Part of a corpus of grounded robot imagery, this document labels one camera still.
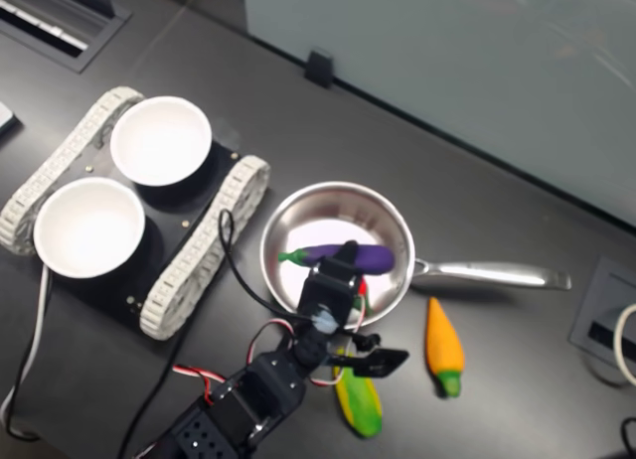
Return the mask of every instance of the pan handle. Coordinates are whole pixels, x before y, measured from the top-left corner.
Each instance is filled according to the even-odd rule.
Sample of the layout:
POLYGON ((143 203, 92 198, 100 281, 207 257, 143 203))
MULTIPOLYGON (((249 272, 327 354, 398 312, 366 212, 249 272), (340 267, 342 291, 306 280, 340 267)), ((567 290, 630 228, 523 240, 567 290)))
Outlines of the pan handle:
POLYGON ((572 282, 564 272, 509 262, 431 263, 417 258, 413 278, 424 275, 465 278, 517 287, 569 290, 572 282))

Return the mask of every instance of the bowl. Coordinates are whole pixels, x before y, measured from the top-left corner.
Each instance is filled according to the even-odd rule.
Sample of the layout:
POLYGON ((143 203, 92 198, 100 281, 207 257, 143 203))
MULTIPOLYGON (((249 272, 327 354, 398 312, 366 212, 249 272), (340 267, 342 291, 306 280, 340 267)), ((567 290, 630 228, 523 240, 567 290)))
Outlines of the bowl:
MULTIPOLYGON (((260 242, 260 266, 269 291, 290 312, 296 311, 309 268, 278 262, 280 252, 320 244, 356 240, 381 244, 396 256, 396 266, 384 275, 366 275, 368 312, 363 325, 380 320, 406 293, 414 269, 415 248, 398 210, 377 192, 352 183, 328 182, 304 188, 276 209, 260 242)), ((357 312, 347 324, 353 328, 357 312)))
POLYGON ((33 240, 42 261, 70 278, 114 270, 135 251, 146 218, 137 196, 116 181, 85 178, 55 191, 36 218, 33 240))
POLYGON ((115 124, 110 154, 134 183, 168 186, 188 178, 212 147, 205 113, 187 99, 158 96, 134 105, 115 124))

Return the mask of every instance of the stainless steel pan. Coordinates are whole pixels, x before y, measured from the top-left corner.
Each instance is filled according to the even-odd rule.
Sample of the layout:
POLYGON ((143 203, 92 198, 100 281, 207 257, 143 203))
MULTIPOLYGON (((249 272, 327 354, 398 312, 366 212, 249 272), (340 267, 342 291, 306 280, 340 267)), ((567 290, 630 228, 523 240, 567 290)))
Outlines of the stainless steel pan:
MULTIPOLYGON (((432 263, 415 258, 410 230, 398 210, 380 194, 357 184, 329 182, 304 188, 276 209, 260 243, 260 266, 274 298, 288 311, 298 306, 308 269, 279 263, 277 256, 307 245, 381 244, 396 255, 396 267, 385 275, 366 276, 370 304, 364 325, 387 315, 401 301, 415 277, 443 275, 520 287, 571 287, 569 276, 547 268, 505 262, 432 263)), ((349 319, 355 324, 355 314, 349 319)))

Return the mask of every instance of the white track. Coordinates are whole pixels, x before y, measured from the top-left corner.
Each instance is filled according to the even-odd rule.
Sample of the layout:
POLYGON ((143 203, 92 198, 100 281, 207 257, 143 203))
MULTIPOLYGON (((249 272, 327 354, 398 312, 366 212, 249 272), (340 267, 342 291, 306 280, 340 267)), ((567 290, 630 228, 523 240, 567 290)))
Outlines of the white track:
MULTIPOLYGON (((35 252, 33 223, 54 183, 90 142, 107 142, 119 116, 142 99, 140 93, 127 87, 112 89, 99 99, 4 207, 0 213, 0 244, 19 254, 35 252)), ((146 335, 167 340, 185 323, 223 260, 218 237, 221 210, 232 212, 236 240, 260 203, 268 181, 269 165, 255 156, 246 156, 232 167, 190 238, 148 293, 139 319, 146 335)))
POLYGON ((52 187, 90 143, 100 146, 121 114, 143 95, 127 87, 104 94, 88 111, 67 139, 22 185, 0 212, 0 245, 13 253, 31 255, 33 224, 52 187))

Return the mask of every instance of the toy carrot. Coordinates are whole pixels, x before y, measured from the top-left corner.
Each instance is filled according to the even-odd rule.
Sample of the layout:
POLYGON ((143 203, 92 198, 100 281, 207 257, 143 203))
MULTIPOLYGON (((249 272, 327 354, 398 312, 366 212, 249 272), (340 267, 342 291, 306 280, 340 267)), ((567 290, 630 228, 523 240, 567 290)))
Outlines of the toy carrot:
POLYGON ((428 300, 426 362, 446 394, 457 397, 464 371, 464 352, 455 329, 435 297, 428 300))
MULTIPOLYGON (((340 368, 335 367, 334 378, 339 372, 340 368)), ((372 437, 382 431, 382 405, 369 378, 356 377, 351 368, 345 368, 335 389, 345 419, 358 434, 372 437)))

